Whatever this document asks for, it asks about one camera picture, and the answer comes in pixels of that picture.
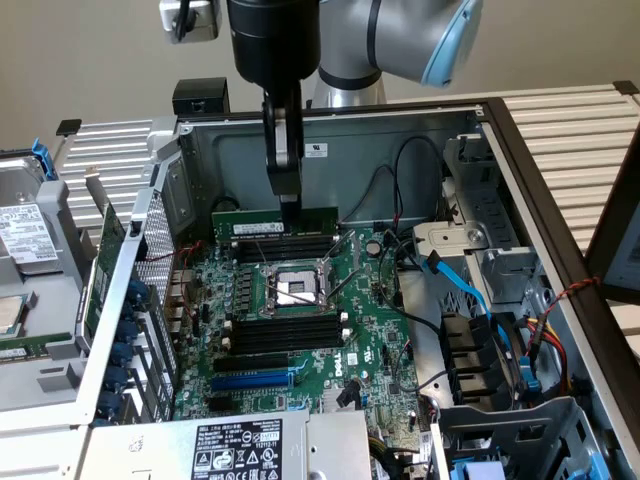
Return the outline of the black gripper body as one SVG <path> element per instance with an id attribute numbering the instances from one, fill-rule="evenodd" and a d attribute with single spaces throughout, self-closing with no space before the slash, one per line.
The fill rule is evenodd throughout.
<path id="1" fill-rule="evenodd" d="M 262 88 L 286 88 L 308 78 L 320 62 L 317 1 L 229 1 L 235 66 Z"/>

